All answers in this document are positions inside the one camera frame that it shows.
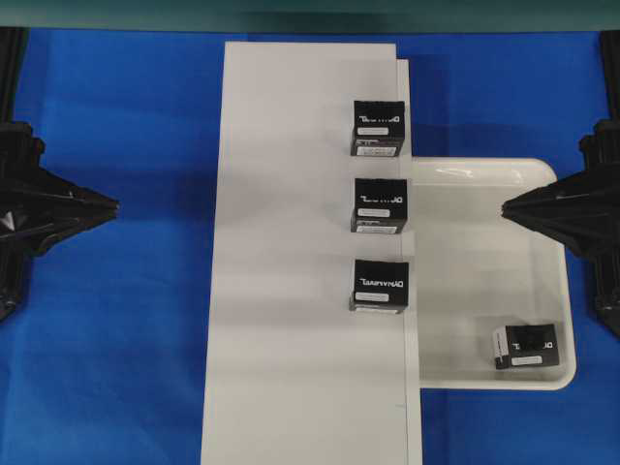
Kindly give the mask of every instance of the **small black package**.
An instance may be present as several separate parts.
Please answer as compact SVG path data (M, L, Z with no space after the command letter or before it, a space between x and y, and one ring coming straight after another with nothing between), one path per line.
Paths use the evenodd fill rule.
M353 312L401 313L409 305L409 264L356 260Z
M405 141L404 102L354 101L351 155L397 157Z
M406 179L356 179L352 233L397 234L406 223Z
M554 325L501 326L493 332L495 368L560 364Z

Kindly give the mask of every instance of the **white plastic tray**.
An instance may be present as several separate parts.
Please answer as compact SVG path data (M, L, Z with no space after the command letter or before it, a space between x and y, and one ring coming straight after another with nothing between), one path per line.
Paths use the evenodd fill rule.
M563 388L574 376L564 247L501 218L508 199L556 180L534 159L416 158L414 228L423 388ZM491 333L556 324L560 365L497 371Z

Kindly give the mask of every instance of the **white board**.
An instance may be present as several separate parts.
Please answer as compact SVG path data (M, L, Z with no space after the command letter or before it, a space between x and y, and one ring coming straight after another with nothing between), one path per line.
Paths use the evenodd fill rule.
M348 310L354 258L414 243L349 230L353 179L400 175L349 156L353 100L397 97L393 45L227 44L202 464L421 463L404 317Z

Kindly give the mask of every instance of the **box label sticker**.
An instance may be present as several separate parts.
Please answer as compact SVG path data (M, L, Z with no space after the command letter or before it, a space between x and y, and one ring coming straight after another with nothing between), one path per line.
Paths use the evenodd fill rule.
M357 128L358 136L387 136L388 128Z
M379 307L356 307L357 312L372 312L372 313L389 313L390 315L395 315L398 313L398 310L379 308Z
M389 210L385 208L358 208L357 216L374 216L376 218L389 218Z
M368 300L371 302L387 302L389 295L383 293L356 293L356 300Z
M358 226L358 233L396 234L395 226Z
M512 366L540 365L541 363L543 363L541 356L514 356L512 358Z
M360 157L393 157L396 147L358 147L357 155Z

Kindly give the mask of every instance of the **blue surface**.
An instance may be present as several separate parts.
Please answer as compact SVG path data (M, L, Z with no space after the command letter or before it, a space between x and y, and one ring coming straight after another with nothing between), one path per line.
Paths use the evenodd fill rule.
M564 176L606 117L590 33L33 31L16 118L46 167L122 210L37 260L27 306L0 325L1 464L199 463L225 40L396 42L419 155L537 157ZM589 316L590 267L568 264L573 383L425 391L426 465L620 463L620 343Z

